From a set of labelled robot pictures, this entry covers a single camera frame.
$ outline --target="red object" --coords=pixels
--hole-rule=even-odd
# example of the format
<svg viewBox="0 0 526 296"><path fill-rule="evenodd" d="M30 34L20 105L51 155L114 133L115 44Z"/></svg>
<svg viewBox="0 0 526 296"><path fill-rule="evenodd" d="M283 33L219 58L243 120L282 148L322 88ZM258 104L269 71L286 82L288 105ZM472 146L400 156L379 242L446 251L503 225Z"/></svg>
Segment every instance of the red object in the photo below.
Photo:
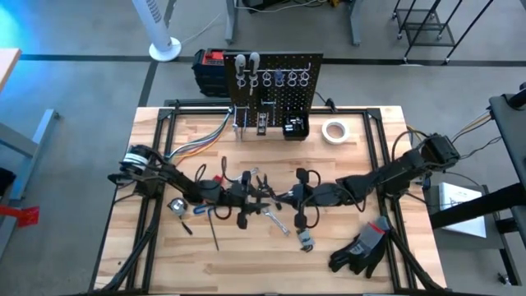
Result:
<svg viewBox="0 0 526 296"><path fill-rule="evenodd" d="M369 225L379 234L384 234L385 231L382 229L379 229L378 226L374 225L373 223L369 223Z"/></svg>
<svg viewBox="0 0 526 296"><path fill-rule="evenodd" d="M222 177L222 176L215 175L215 177L213 178L213 180L216 181L217 183L219 183L219 185L222 185L222 184L223 184L223 177Z"/></svg>
<svg viewBox="0 0 526 296"><path fill-rule="evenodd" d="M0 206L0 215L7 215L18 219L18 227L26 227L39 223L40 208L34 206L27 209L16 209L9 206Z"/></svg>
<svg viewBox="0 0 526 296"><path fill-rule="evenodd" d="M212 50L205 53L203 65L223 66L223 50Z"/></svg>

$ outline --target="wrench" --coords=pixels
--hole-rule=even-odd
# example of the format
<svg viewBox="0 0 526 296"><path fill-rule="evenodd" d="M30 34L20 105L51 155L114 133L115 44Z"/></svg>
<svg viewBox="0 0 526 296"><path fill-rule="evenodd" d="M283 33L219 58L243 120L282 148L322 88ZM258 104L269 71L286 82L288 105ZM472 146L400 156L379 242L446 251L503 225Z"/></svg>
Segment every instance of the wrench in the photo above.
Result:
<svg viewBox="0 0 526 296"><path fill-rule="evenodd" d="M263 212L263 215L269 217L272 222L274 222L276 225L278 225L278 227L281 229L281 231L283 231L283 234L285 234L285 236L288 236L290 234L290 230L288 230L287 226L285 226L285 224L281 223L281 221L279 221L278 217L276 217L274 215L273 212L271 212L269 210L269 208L264 208L261 210Z"/></svg>
<svg viewBox="0 0 526 296"><path fill-rule="evenodd" d="M259 172L260 172L260 170L258 168L254 168L254 169L250 170L250 174L252 174L252 175L255 175L255 174L259 173ZM239 182L239 181L241 181L241 178L243 178L243 175L235 178L234 181L238 181Z"/></svg>

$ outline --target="white paper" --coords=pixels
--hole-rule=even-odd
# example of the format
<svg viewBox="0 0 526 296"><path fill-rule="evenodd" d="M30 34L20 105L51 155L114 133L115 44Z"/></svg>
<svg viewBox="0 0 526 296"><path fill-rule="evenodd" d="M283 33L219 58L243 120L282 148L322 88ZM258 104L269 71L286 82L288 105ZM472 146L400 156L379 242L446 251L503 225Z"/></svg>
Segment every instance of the white paper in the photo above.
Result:
<svg viewBox="0 0 526 296"><path fill-rule="evenodd" d="M440 195L441 210L449 209L452 206L458 205L459 203L471 201L482 196L482 194L478 191L458 187L448 183L440 183L438 190ZM486 237L484 216L457 224L444 226L443 229L459 232L462 234L471 234L481 238Z"/></svg>

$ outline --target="floor stripe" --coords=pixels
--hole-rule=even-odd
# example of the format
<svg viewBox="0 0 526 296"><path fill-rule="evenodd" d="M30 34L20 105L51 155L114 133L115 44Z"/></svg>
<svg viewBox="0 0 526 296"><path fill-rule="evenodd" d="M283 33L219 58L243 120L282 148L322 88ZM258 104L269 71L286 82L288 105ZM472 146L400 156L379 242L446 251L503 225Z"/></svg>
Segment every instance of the floor stripe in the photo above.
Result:
<svg viewBox="0 0 526 296"><path fill-rule="evenodd" d="M52 62L152 62L150 56L123 55L77 55L77 54L22 54L21 61L52 61ZM179 56L170 62L193 62L193 56ZM387 58L324 58L325 65L404 65L401 59ZM421 66L449 66L449 67L526 67L526 61L466 61L451 60L448 64L444 60L409 59L409 65Z"/></svg>
<svg viewBox="0 0 526 296"><path fill-rule="evenodd" d="M21 61L43 62L151 62L150 56L81 55L81 54L22 54Z"/></svg>
<svg viewBox="0 0 526 296"><path fill-rule="evenodd" d="M157 71L157 66L159 62L154 61L148 67L148 72L146 73L145 84L142 86L141 97L139 98L139 104L137 107L146 107L148 104L148 99L150 97L151 86L154 84L155 72Z"/></svg>

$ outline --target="pliers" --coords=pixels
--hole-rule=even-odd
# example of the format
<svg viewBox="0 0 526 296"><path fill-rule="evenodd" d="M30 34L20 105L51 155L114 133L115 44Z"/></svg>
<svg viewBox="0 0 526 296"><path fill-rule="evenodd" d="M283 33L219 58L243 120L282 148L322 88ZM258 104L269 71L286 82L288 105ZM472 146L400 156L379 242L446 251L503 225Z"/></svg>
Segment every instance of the pliers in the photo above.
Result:
<svg viewBox="0 0 526 296"><path fill-rule="evenodd" d="M261 192L263 192L263 191L268 192L269 195L270 195L270 198L272 198L272 200L276 204L276 209L281 210L283 207L281 206L281 203L279 201L277 201L278 197L276 196L276 193L274 192L274 189L272 189L272 187L269 186L269 180L266 177L266 174L263 177L263 182L261 181L260 176L256 176L256 180L257 180L257 184L258 184L257 190L261 191Z"/></svg>

